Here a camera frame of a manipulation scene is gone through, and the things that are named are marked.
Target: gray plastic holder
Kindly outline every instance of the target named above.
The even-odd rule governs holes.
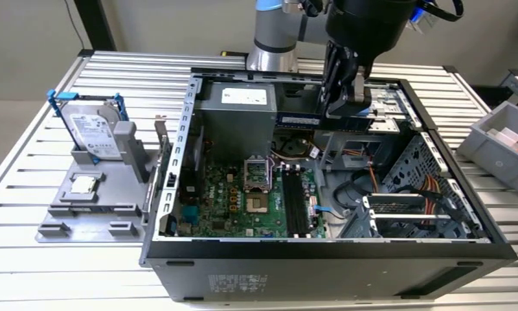
[[[470,127],[472,132],[457,152],[484,168],[504,184],[518,190],[518,151],[488,131],[509,128],[518,134],[518,107],[504,102]]]

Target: orange wire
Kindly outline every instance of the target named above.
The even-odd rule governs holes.
[[[427,175],[428,186],[427,186],[427,189],[424,189],[424,190],[428,190],[428,191],[432,191],[432,179],[431,178],[432,178],[432,176]],[[424,214],[431,215],[432,214],[432,205],[431,205],[431,201],[428,198],[424,199],[424,206],[425,206]],[[423,224],[424,225],[431,224],[429,220],[423,221]]]
[[[433,182],[433,178],[432,178],[431,175],[429,175],[429,183],[431,183],[429,191],[433,191],[436,183]],[[429,212],[428,212],[428,214],[433,214],[433,202],[429,202]]]
[[[371,179],[372,179],[372,184],[375,186],[375,192],[379,192],[379,184],[377,184],[377,178],[375,177],[375,171],[372,167],[369,167],[369,172],[371,172]]]
[[[436,178],[433,178],[432,176],[431,176],[431,178],[432,178],[432,183],[433,183],[433,191],[436,191],[437,193],[441,193],[440,184],[436,181]],[[432,214],[436,212],[435,209],[436,209],[436,203],[432,203],[432,210],[431,210]]]
[[[352,154],[353,156],[361,156],[361,152],[359,152],[357,150],[344,149],[344,151]]]

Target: black cable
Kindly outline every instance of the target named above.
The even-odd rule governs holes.
[[[355,198],[352,198],[351,194],[349,194],[349,189],[345,189],[345,194],[348,195],[349,197],[349,200],[355,201]]]
[[[71,25],[72,25],[72,28],[75,29],[75,32],[77,33],[80,45],[81,45],[83,50],[84,50],[84,49],[85,49],[85,43],[83,42],[83,38],[80,37],[79,29],[77,29],[77,27],[75,26],[75,21],[72,20],[71,7],[69,7],[68,0],[63,0],[63,2],[65,2],[65,6],[68,7],[68,14],[69,14],[69,19],[71,19]]]
[[[457,21],[462,18],[465,14],[462,0],[453,0],[453,6],[456,7],[454,14],[441,9],[435,2],[428,2],[427,0],[419,0],[416,5],[428,13],[431,13],[436,17],[440,17],[441,19],[445,19],[446,21]]]
[[[332,214],[332,216],[335,216],[337,219],[340,219],[340,220],[345,220],[345,218],[344,217],[341,217],[341,216],[339,216],[336,213],[333,213],[333,212],[329,212],[329,211],[323,211],[323,212],[325,212],[325,213],[331,213]]]
[[[368,175],[369,174],[369,171],[368,170],[357,170],[353,172],[352,174],[352,177],[349,180],[344,181],[333,190],[332,192],[332,198],[336,202],[336,204],[339,204],[344,209],[355,209],[357,207],[357,205],[348,205],[345,203],[343,203],[340,201],[340,199],[337,198],[337,194],[340,193],[340,191],[343,191],[345,188],[348,188],[349,186],[353,188],[353,190],[356,191],[356,193],[359,193],[361,196],[368,196],[372,191],[369,190],[365,190],[364,188],[361,188],[356,183],[355,181],[357,179],[360,179],[363,176]]]

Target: wall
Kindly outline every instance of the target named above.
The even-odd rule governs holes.
[[[255,0],[103,1],[128,51],[219,54],[252,48]],[[470,83],[498,83],[518,67],[518,0],[464,2],[466,15],[457,23],[441,22],[428,35],[407,30],[377,61],[454,65]],[[321,58],[324,47],[300,44],[299,54]]]
[[[89,47],[79,13],[76,25]],[[0,100],[45,100],[80,50],[63,0],[0,0]]]
[[[124,51],[219,54],[252,48],[255,0],[103,1]],[[498,83],[506,69],[518,67],[518,0],[465,0],[465,8],[460,22],[442,22],[429,35],[407,31],[379,62],[452,64],[470,83]],[[63,0],[0,0],[0,100],[43,100],[79,50]],[[324,47],[300,44],[299,54],[320,58]]]

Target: sticker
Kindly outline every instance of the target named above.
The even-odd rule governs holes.
[[[283,123],[319,125],[321,120],[309,118],[283,117]]]
[[[209,274],[208,277],[213,293],[261,293],[269,278],[267,274]]]
[[[244,105],[267,105],[265,89],[232,89],[223,90],[221,103]]]
[[[357,155],[343,155],[344,166],[347,168],[363,168],[365,167],[365,159]]]
[[[107,119],[81,113],[73,113],[69,118],[88,152],[100,159],[120,159],[121,154]]]
[[[317,148],[317,147],[313,147],[313,149],[311,149],[311,152],[309,152],[309,157],[312,157],[313,159],[316,159],[319,157],[319,152],[321,150]]]

